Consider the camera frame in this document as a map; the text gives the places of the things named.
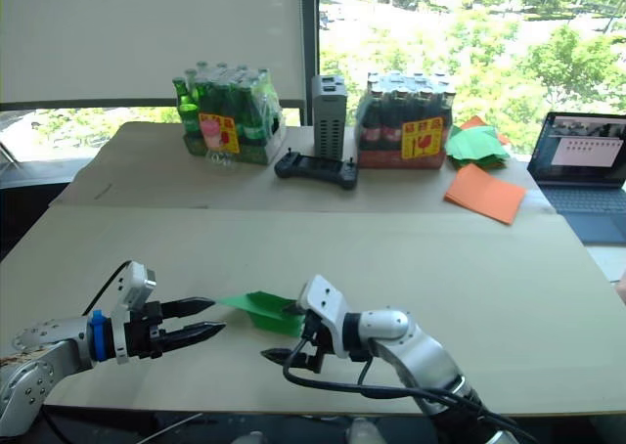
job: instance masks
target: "gray device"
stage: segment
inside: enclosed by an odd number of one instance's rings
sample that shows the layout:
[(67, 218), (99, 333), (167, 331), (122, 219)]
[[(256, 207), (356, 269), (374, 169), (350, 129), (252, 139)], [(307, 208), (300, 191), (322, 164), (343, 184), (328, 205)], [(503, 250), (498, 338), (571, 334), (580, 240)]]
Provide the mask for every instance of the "gray device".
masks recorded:
[(626, 115), (550, 112), (528, 171), (585, 244), (626, 244)]
[(340, 75), (316, 75), (311, 81), (315, 157), (343, 159), (347, 93)]

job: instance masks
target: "black cable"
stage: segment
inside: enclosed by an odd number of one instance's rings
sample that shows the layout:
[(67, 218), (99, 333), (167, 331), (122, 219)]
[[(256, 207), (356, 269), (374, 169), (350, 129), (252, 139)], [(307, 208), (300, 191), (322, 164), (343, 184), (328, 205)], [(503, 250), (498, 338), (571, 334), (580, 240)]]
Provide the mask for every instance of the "black cable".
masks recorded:
[(131, 260), (126, 260), (121, 265), (119, 265), (115, 271), (113, 271), (113, 274), (107, 279), (107, 282), (100, 288), (100, 290), (98, 291), (96, 296), (91, 300), (91, 302), (89, 302), (89, 305), (87, 306), (85, 311), (82, 313), (82, 315), (89, 315), (89, 312), (91, 312), (91, 309), (93, 309), (94, 305), (96, 305), (96, 302), (98, 302), (100, 297), (102, 297), (102, 294), (105, 293), (105, 290), (107, 290), (107, 288), (113, 282), (115, 277), (121, 272), (121, 270), (123, 270), (128, 265), (130, 265), (130, 263), (131, 263)]
[(59, 440), (61, 442), (63, 442), (64, 444), (73, 444), (73, 442), (71, 442), (67, 436), (65, 436), (60, 429), (57, 428), (57, 425), (55, 424), (55, 422), (52, 421), (52, 418), (50, 418), (50, 415), (48, 415), (48, 412), (46, 412), (45, 410), (45, 406), (41, 407), (40, 412), (41, 416), (43, 417), (43, 420), (48, 424), (48, 426), (50, 427), (50, 429), (52, 430), (53, 434), (55, 436), (57, 436), (57, 438), (59, 438)]
[[(340, 383), (340, 382), (328, 382), (324, 380), (313, 380), (304, 377), (298, 377), (290, 372), (291, 365), (295, 356), (302, 350), (304, 345), (308, 342), (307, 338), (300, 340), (300, 343), (291, 352), (287, 361), (283, 364), (283, 376), (290, 382), (297, 385), (301, 385), (309, 388), (318, 388), (322, 390), (332, 390), (338, 392), (360, 393), (369, 398), (376, 399), (390, 399), (390, 398), (403, 398), (413, 397), (428, 400), (431, 402), (445, 405), (449, 408), (462, 411), (474, 416), (477, 420), (483, 420), (494, 424), (495, 426), (511, 432), (514, 435), (522, 437), (525, 440), (538, 444), (539, 441), (532, 435), (525, 432), (514, 424), (514, 422), (508, 418), (502, 417), (496, 413), (489, 412), (484, 409), (482, 405), (479, 405), (465, 397), (460, 397), (447, 390), (438, 388), (422, 389), (418, 387), (387, 387), (378, 385), (362, 385), (353, 383)], [(371, 364), (365, 365), (359, 380), (365, 378), (365, 374), (369, 370)]]

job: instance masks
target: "laptop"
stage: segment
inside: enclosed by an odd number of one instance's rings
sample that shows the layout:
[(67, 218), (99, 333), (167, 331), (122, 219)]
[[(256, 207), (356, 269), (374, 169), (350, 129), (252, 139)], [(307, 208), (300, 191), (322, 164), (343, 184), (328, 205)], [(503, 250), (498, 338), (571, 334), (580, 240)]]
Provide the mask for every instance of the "laptop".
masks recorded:
[(548, 113), (528, 171), (584, 244), (626, 244), (626, 115)]

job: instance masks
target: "gray box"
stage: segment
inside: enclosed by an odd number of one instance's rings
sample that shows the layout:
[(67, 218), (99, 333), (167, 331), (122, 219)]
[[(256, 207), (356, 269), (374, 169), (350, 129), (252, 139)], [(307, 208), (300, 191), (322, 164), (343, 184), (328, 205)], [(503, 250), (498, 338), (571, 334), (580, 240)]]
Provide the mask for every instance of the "gray box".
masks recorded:
[(316, 75), (311, 81), (315, 156), (343, 160), (347, 93), (340, 75)]

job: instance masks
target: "laptop keyboard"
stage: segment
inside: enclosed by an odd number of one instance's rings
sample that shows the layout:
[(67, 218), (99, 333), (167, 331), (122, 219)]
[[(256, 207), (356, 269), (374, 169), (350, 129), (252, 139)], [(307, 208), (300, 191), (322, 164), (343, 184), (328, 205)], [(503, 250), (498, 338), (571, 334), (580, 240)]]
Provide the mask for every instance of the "laptop keyboard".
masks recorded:
[(557, 212), (626, 213), (626, 193), (622, 190), (542, 188)]

